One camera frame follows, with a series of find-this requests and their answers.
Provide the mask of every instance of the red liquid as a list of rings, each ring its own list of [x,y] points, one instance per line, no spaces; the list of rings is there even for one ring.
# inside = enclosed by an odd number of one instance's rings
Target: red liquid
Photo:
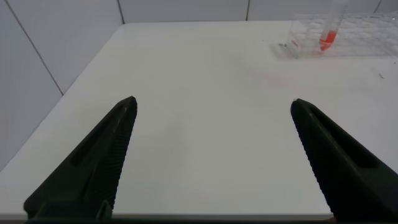
[[[319,40],[319,44],[321,45],[321,51],[325,51],[329,49],[332,45],[332,43],[335,41],[337,35],[337,31],[329,31],[328,36],[326,37],[326,40]]]

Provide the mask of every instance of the white wall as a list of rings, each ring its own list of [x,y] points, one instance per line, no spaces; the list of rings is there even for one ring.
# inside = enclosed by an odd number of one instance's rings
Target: white wall
[[[0,170],[60,98],[33,46],[0,0]]]
[[[244,21],[248,0],[120,0],[125,22]]]
[[[122,24],[116,0],[9,0],[65,93]]]
[[[394,12],[398,11],[398,0],[382,0],[377,12]]]
[[[374,12],[378,3],[379,0],[350,0],[348,12]],[[251,0],[248,20],[291,20],[294,14],[325,14],[330,6],[331,0]]]

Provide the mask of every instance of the test tube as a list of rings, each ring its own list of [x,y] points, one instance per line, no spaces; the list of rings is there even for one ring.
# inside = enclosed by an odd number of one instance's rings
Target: test tube
[[[348,7],[349,0],[333,0],[330,13],[326,19],[319,44],[321,51],[325,51],[331,47],[336,39],[338,28],[344,19]]]

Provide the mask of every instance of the test tube rack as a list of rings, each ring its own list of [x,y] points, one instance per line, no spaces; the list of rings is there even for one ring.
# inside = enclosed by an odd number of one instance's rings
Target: test tube rack
[[[285,44],[294,57],[398,56],[398,13],[346,14],[335,42],[322,52],[319,39],[326,17],[294,17]]]

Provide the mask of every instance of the white table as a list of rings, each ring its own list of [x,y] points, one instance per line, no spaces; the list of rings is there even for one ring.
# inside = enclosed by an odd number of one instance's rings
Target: white table
[[[122,26],[0,172],[0,214],[25,214],[24,200],[130,95],[138,115],[116,214],[330,214],[290,115],[294,98],[398,170],[395,59],[291,60],[274,51],[289,26]]]

